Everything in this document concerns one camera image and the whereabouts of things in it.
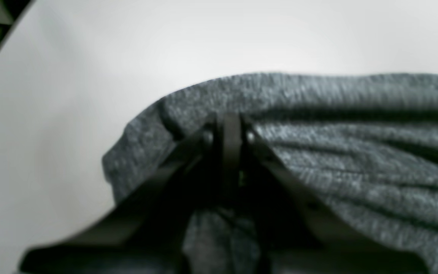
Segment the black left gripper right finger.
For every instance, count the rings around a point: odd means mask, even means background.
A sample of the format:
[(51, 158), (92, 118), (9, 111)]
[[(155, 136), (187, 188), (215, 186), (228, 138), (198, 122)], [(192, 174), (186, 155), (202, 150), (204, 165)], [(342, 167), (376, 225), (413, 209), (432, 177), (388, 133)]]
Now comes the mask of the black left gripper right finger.
[(416, 254), (341, 220), (238, 114), (225, 115), (225, 198), (250, 208), (259, 274), (427, 274)]

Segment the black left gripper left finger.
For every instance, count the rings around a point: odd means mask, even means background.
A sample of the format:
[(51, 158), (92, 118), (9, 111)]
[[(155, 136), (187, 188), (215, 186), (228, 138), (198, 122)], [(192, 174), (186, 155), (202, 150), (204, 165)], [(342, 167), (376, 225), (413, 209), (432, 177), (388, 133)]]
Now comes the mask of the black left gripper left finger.
[(184, 274), (194, 211), (218, 192), (217, 116), (182, 140), (153, 175), (82, 232), (27, 251), (25, 274)]

